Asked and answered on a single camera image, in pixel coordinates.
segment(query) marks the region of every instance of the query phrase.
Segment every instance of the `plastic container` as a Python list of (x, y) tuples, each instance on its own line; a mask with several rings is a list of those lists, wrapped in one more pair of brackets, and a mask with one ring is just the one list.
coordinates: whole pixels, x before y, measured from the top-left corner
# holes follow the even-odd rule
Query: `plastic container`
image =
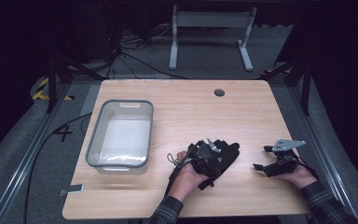
[(105, 102), (89, 141), (86, 162), (101, 173), (143, 174), (147, 169), (153, 112), (148, 101)]

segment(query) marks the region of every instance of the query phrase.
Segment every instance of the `wire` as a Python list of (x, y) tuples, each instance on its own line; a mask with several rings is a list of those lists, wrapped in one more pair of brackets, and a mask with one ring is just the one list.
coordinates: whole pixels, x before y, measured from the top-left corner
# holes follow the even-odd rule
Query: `wire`
[(63, 129), (66, 125), (79, 120), (79, 119), (83, 119), (87, 116), (90, 116), (91, 113), (88, 113), (86, 115), (80, 116), (76, 119), (71, 119), (69, 121), (67, 121), (66, 123), (64, 123), (63, 125), (61, 125), (60, 127), (58, 127), (56, 130), (54, 130), (52, 133), (50, 133), (48, 135), (48, 137), (43, 141), (43, 143), (41, 144), (40, 148), (37, 150), (36, 152), (36, 156), (34, 157), (34, 161), (32, 162), (31, 165), (31, 171), (29, 173), (29, 177), (28, 177), (28, 185), (27, 185), (27, 191), (25, 193), (25, 205), (24, 205), (24, 219), (23, 219), (23, 223), (26, 224), (27, 223), (27, 216), (28, 216), (28, 200), (29, 200), (29, 194), (30, 194), (30, 188), (31, 188), (31, 182), (32, 182), (32, 175), (34, 173), (34, 166), (36, 165), (36, 161), (37, 158), (39, 157), (40, 152), (42, 151), (43, 146), (46, 144), (46, 142), (49, 140), (49, 138), (56, 132), (58, 132), (59, 130)]
[[(147, 46), (150, 46), (154, 43), (158, 43), (159, 41), (170, 40), (169, 38), (167, 38), (165, 36), (163, 36), (163, 37), (161, 37), (161, 36), (164, 35), (167, 31), (171, 30), (171, 28), (172, 27), (170, 26), (170, 27), (166, 28), (164, 31), (162, 31), (159, 35), (150, 37), (150, 39), (151, 39), (150, 42), (145, 42), (141, 38), (134, 37), (134, 38), (128, 38), (128, 40), (121, 42), (120, 45), (121, 45), (122, 49), (126, 50), (126, 51), (141, 50), (141, 49), (144, 49)], [(127, 35), (131, 36), (133, 34), (124, 34), (123, 37), (125, 37)], [(133, 44), (133, 43), (136, 43), (136, 46), (134, 48), (123, 47), (123, 45)]]
[(110, 70), (112, 69), (112, 64), (113, 63), (110, 63), (109, 67), (107, 68), (106, 77), (109, 77)]
[[(147, 44), (143, 41), (143, 39), (139, 38), (137, 35), (133, 33), (124, 34), (121, 38), (124, 41), (120, 42), (120, 47), (126, 51), (135, 51), (139, 49), (143, 49)], [(124, 47), (123, 45), (135, 44), (135, 47)]]
[(112, 71), (112, 74), (113, 74), (113, 78), (112, 78), (112, 79), (115, 79), (115, 78), (116, 78), (116, 70), (113, 70), (113, 71)]
[(131, 56), (130, 54), (128, 54), (128, 53), (126, 53), (126, 52), (121, 52), (121, 53), (124, 54), (124, 55), (126, 55), (126, 56), (129, 56), (130, 58), (132, 58), (132, 59), (135, 60), (135, 61), (138, 61), (138, 62), (140, 62), (140, 63), (142, 63), (142, 64), (144, 64), (144, 65), (146, 65), (146, 66), (152, 68), (153, 70), (155, 70), (155, 71), (157, 71), (157, 72), (159, 72), (159, 73), (161, 73), (161, 74), (164, 74), (164, 75), (167, 75), (167, 76), (170, 76), (170, 77), (179, 77), (179, 78), (182, 78), (182, 79), (188, 79), (187, 77), (181, 77), (181, 76), (178, 76), (178, 75), (174, 75), (174, 74), (162, 72), (162, 71), (158, 70), (157, 68), (153, 67), (152, 65), (150, 65), (150, 64), (148, 64), (148, 63), (145, 63), (145, 62), (143, 62), (143, 61), (141, 61), (141, 60), (139, 60), (139, 59), (137, 59), (137, 58)]
[(172, 162), (173, 165), (177, 164), (177, 159), (173, 158), (173, 155), (171, 154), (171, 152), (167, 154), (167, 159), (168, 159), (168, 161)]
[(138, 78), (139, 80), (141, 80), (139, 77), (137, 77), (137, 76), (135, 75), (135, 73), (133, 72), (133, 70), (126, 64), (126, 62), (124, 62), (124, 60), (120, 59), (119, 57), (117, 57), (117, 58), (118, 58), (119, 60), (121, 60), (121, 61), (126, 65), (126, 67), (132, 71), (132, 74), (133, 74), (136, 78)]
[(83, 121), (81, 121), (81, 124), (80, 124), (80, 131), (84, 134), (84, 135), (86, 135), (86, 131), (83, 131), (83, 124), (84, 124), (84, 121), (86, 121), (86, 119), (88, 119), (88, 118), (90, 118), (90, 116), (86, 116), (84, 119), (83, 119)]

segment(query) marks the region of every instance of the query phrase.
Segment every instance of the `table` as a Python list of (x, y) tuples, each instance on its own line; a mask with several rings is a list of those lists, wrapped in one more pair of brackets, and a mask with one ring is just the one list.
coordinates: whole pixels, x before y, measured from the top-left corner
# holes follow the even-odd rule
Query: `table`
[[(214, 94), (221, 89), (225, 95)], [(148, 100), (154, 105), (147, 171), (143, 175), (101, 175), (85, 153), (101, 105), (109, 99)], [(263, 146), (291, 139), (269, 84), (263, 80), (107, 80), (101, 85), (71, 185), (84, 191), (67, 195), (68, 219), (150, 217), (168, 184), (173, 164), (167, 154), (211, 138), (240, 144), (240, 156), (214, 181), (185, 201), (180, 217), (307, 214), (299, 190), (267, 178), (253, 163), (271, 164)]]

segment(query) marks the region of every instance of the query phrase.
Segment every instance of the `dark background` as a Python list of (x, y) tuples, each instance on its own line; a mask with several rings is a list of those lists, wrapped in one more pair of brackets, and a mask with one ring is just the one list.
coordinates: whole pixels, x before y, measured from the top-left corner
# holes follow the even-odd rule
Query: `dark background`
[[(171, 13), (171, 6), (0, 1), (0, 142), (33, 104), (30, 89), (46, 74), (52, 55), (79, 63), (104, 59), (124, 28), (147, 39), (147, 31), (169, 23)], [(295, 24), (277, 62), (311, 53), (312, 77), (358, 170), (358, 1), (323, 9), (265, 5), (255, 19), (255, 25), (262, 24)]]

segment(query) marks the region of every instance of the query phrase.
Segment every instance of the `person's right hand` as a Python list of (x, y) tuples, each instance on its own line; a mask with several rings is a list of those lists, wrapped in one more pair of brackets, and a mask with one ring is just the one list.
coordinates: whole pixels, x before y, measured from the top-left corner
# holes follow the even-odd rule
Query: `person's right hand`
[(313, 176), (310, 171), (302, 165), (298, 165), (292, 173), (276, 175), (275, 177), (288, 180), (295, 184), (299, 189), (302, 189), (307, 185), (318, 181), (315, 176)]
[[(186, 156), (186, 153), (186, 151), (178, 152), (177, 159), (181, 161)], [(179, 174), (176, 176), (168, 195), (183, 202), (191, 191), (196, 189), (200, 183), (208, 178), (206, 175), (198, 174), (193, 166), (188, 163), (181, 168)]]

